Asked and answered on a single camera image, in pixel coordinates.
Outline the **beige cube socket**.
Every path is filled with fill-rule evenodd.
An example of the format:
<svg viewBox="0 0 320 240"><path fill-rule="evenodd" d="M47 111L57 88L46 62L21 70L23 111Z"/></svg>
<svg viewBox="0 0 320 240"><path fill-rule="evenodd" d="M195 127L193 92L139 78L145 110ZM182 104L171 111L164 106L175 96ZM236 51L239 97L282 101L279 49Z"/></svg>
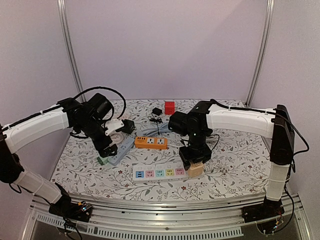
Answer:
<svg viewBox="0 0 320 240"><path fill-rule="evenodd" d="M190 178L195 178L202 175L204 172L204 164L202 162L191 163L187 170L187 174Z"/></svg>

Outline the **white multicolour power strip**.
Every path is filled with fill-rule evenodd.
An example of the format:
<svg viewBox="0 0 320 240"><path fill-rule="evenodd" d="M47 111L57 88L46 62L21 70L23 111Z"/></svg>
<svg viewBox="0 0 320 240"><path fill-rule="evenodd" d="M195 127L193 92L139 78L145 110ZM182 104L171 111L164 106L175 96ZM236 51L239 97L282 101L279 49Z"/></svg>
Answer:
<svg viewBox="0 0 320 240"><path fill-rule="evenodd" d="M190 177L184 166L180 162L136 164L131 166L131 181L136 184L162 183L174 181L187 181L200 179L212 170L217 170L217 166L204 166L203 173L197 177Z"/></svg>

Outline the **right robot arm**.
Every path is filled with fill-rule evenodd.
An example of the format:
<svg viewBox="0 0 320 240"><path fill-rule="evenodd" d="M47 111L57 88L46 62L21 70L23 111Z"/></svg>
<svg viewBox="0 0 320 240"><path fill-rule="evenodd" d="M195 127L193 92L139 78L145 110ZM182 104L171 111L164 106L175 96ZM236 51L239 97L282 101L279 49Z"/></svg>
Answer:
<svg viewBox="0 0 320 240"><path fill-rule="evenodd" d="M215 129L240 131L271 139L271 169L263 203L243 207L242 218L245 223L250 223L284 214L281 197L288 191L286 184L291 173L296 171L295 136L300 134L284 105L257 109L227 106L215 99L204 100L188 113L176 111L169 118L168 128L183 137L188 136L188 145L179 148L186 171L211 159L212 150L206 140Z"/></svg>

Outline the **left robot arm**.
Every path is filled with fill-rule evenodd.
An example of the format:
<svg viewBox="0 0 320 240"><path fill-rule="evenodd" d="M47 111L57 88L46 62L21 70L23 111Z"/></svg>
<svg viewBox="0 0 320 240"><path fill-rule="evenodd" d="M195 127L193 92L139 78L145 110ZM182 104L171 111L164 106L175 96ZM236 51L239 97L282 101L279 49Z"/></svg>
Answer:
<svg viewBox="0 0 320 240"><path fill-rule="evenodd" d="M43 198L51 214L88 222L92 205L85 201L73 203L67 191L20 163L17 152L28 144L51 133L71 128L75 134L84 133L102 158L115 156L118 147L110 135L125 132L130 126L121 118L105 118L115 110L111 102L96 93L91 99L79 102L77 96L58 101L55 105L0 128L0 180L18 194L22 190Z"/></svg>

